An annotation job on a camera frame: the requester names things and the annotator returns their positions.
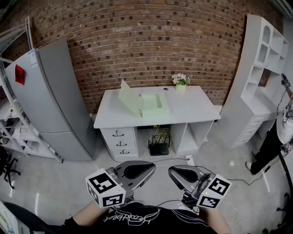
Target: gray refrigerator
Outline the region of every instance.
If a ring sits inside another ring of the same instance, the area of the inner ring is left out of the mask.
[[[24,70],[24,85],[15,67]],[[43,139],[65,160],[92,160],[97,133],[75,77],[66,39],[33,49],[5,72],[23,111]]]

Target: light green box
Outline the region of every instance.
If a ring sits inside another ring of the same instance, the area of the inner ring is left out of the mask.
[[[124,80],[121,82],[119,99],[137,117],[167,117],[170,113],[164,93],[141,93],[139,96],[131,90]]]

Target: red magnet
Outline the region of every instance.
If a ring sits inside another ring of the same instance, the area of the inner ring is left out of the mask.
[[[18,65],[15,66],[15,82],[24,85],[24,70]]]

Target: refrigerator label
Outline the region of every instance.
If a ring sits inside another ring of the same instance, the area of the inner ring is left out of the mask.
[[[31,51],[28,52],[28,57],[29,57],[29,60],[31,61],[31,66],[33,68],[37,67],[38,62],[37,62],[36,52],[34,49],[32,49]]]

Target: forearm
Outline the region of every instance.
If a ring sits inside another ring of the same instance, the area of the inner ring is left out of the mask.
[[[92,226],[106,212],[109,212],[109,208],[100,208],[95,201],[91,201],[86,207],[77,212],[73,219],[80,226]]]
[[[200,208],[200,218],[218,234],[230,234],[231,229],[219,209]]]
[[[289,96],[289,98],[292,98],[292,91],[290,90],[290,88],[287,88],[286,89],[286,91],[287,91],[287,93],[288,93],[288,96]]]

